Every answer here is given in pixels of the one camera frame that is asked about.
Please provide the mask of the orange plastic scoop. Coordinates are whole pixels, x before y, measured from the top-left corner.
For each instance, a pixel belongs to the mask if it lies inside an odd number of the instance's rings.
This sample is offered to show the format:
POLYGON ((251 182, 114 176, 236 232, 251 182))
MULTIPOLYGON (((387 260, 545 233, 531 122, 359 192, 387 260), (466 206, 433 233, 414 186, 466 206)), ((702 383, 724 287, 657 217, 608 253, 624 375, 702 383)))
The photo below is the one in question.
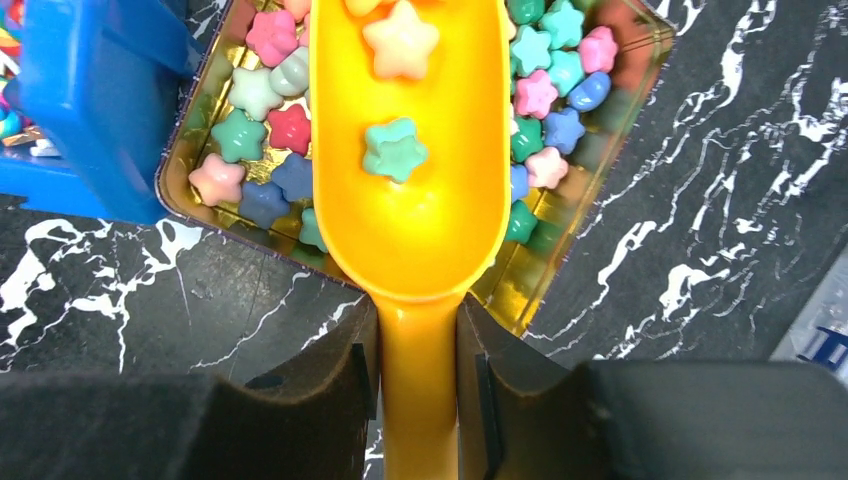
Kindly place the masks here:
POLYGON ((509 45, 499 1, 413 7, 440 34, 420 80, 375 75, 363 31, 390 5, 312 5, 314 207, 332 259, 376 305, 385 477, 455 479, 457 311, 509 217, 509 45), (429 152, 402 184, 363 167, 367 129, 399 118, 429 152))

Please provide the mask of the blue plastic candy bin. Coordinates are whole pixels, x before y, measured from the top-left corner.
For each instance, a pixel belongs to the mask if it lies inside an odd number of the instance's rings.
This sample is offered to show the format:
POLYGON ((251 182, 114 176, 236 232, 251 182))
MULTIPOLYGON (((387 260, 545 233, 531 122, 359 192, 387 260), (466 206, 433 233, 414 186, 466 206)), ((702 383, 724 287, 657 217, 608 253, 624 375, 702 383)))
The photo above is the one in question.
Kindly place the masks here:
POLYGON ((1 190, 23 207, 153 224, 178 92, 203 50, 184 1, 27 1, 6 103, 56 147, 1 150, 1 190))

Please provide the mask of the gold tray of star candies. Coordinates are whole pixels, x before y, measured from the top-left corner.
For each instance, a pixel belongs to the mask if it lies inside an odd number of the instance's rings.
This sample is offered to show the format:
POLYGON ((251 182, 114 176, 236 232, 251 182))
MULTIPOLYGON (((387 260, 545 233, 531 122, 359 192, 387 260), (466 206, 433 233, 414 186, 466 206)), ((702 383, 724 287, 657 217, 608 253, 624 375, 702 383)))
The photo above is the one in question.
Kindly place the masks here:
MULTIPOLYGON (((549 293, 585 223, 592 203, 656 85, 671 52, 674 28, 643 1, 578 1, 585 31, 610 30, 618 46, 610 71, 610 91, 594 110, 580 116, 573 150, 566 155, 569 170, 553 189, 532 187, 519 199, 520 212, 531 212, 534 224, 520 222, 500 248, 495 263, 472 286, 472 294, 506 329, 522 334, 549 293)), ((312 204, 307 197, 292 200, 288 213, 271 225, 259 225, 236 202, 208 206, 192 174, 205 173, 207 158, 238 154, 243 169, 239 182, 227 183, 230 193, 249 192, 268 183, 290 156, 267 137, 247 134, 252 117, 229 103, 235 69, 255 70, 261 61, 245 43, 257 13, 277 10, 272 1, 230 1, 211 16, 216 34, 206 63, 184 103, 182 118, 167 158, 159 169, 158 191, 175 215, 213 229, 266 254, 316 272, 342 285, 349 279, 327 254, 300 241, 301 214, 312 204)))

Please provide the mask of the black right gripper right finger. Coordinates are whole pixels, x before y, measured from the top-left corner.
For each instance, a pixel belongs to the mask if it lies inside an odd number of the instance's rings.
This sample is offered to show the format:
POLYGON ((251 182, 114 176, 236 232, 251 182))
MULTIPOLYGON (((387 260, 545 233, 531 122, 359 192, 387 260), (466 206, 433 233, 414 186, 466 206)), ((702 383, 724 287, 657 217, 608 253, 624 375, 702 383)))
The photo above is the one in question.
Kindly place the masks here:
POLYGON ((847 391, 799 362, 565 368, 472 296, 457 314, 464 479, 843 479, 847 391))

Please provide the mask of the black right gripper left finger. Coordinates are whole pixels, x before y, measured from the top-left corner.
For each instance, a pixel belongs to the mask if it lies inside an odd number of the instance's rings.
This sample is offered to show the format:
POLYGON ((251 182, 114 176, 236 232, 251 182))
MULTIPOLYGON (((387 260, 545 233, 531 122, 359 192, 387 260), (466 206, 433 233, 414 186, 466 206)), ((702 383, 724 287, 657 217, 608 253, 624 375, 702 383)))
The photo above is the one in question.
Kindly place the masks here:
POLYGON ((238 384, 207 374, 10 373, 5 479, 358 479, 379 385, 376 309, 238 384))

